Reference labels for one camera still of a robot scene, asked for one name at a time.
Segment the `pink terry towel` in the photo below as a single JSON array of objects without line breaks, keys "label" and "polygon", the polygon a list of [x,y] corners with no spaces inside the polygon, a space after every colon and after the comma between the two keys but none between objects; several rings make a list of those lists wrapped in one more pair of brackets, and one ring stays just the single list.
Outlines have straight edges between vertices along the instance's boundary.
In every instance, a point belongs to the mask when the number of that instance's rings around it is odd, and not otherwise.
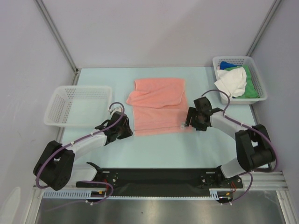
[{"label": "pink terry towel", "polygon": [[184,79],[137,79],[126,103],[133,108],[135,136],[189,131],[182,127],[189,108]]}]

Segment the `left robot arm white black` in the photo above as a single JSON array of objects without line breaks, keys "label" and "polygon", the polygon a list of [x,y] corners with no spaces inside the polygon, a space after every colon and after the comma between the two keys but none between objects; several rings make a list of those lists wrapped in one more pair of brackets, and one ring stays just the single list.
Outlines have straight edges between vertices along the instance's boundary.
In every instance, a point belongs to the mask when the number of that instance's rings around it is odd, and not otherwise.
[{"label": "left robot arm white black", "polygon": [[33,173],[40,189],[61,190],[67,185],[83,186],[88,182],[97,187],[103,181],[102,169],[92,162],[75,165],[75,160],[115,140],[133,135],[129,118],[122,112],[113,112],[111,119],[95,127],[93,132],[63,145],[49,142],[39,158]]}]

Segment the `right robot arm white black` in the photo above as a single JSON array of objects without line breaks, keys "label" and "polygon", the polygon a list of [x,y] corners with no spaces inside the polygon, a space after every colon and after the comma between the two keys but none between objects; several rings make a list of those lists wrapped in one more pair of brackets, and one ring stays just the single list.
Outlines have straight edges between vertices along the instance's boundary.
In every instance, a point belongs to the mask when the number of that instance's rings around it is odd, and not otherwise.
[{"label": "right robot arm white black", "polygon": [[188,109],[186,127],[191,126],[197,131],[206,131],[213,127],[235,140],[236,157],[216,168],[215,182],[219,187],[227,187],[232,178],[276,161],[277,157],[265,126],[247,126],[230,118],[224,110],[213,108],[207,97],[193,102],[195,106]]}]

